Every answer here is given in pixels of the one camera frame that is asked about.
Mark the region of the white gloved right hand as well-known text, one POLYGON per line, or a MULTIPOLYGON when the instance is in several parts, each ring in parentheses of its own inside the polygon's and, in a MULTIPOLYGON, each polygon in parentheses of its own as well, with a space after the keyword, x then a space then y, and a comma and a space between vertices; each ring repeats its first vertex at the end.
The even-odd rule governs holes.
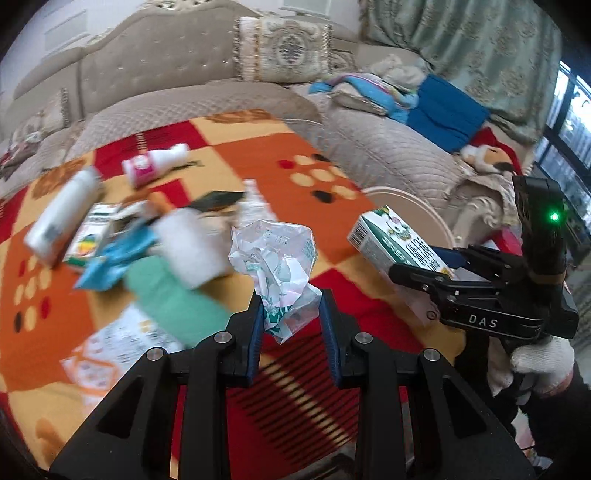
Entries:
POLYGON ((574 375, 575 352, 568 339, 552 336, 546 343, 529 344, 508 354, 497 338, 489 340, 487 380, 496 397, 513 385, 517 374, 533 374, 532 389, 540 396, 564 391, 574 375))

